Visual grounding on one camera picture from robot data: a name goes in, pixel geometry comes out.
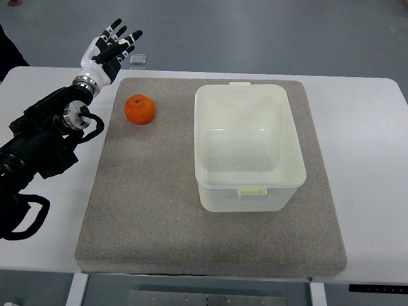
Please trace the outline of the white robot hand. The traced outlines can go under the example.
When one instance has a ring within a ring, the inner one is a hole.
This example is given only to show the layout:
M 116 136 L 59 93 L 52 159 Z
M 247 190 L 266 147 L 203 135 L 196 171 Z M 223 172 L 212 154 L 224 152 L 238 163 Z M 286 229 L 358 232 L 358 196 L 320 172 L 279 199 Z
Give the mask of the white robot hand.
M 128 36 L 119 39 L 127 30 L 124 25 L 121 28 L 117 27 L 122 23 L 122 19 L 118 18 L 103 32 L 101 37 L 94 38 L 88 46 L 85 54 L 82 56 L 80 65 L 82 71 L 80 75 L 90 77 L 96 82 L 96 85 L 110 85 L 117 77 L 124 59 L 135 49 L 133 45 L 142 35 L 142 30 L 137 30 Z M 108 45 L 112 45 L 115 53 L 120 53 L 111 61 L 108 61 L 110 55 L 108 51 L 101 52 Z

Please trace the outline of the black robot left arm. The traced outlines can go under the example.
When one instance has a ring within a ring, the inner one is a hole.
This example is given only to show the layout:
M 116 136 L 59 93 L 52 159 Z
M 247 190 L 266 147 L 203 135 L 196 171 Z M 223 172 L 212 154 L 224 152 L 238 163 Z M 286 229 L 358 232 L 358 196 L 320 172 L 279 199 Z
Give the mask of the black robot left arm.
M 1 203 L 24 200 L 21 190 L 36 174 L 47 179 L 62 174 L 78 159 L 77 145 L 95 138 L 105 128 L 88 107 L 104 86 L 116 79 L 123 60 L 143 34 L 127 36 L 117 19 L 93 39 L 81 60 L 81 70 L 62 87 L 26 109 L 9 126 L 13 138 L 1 147 Z

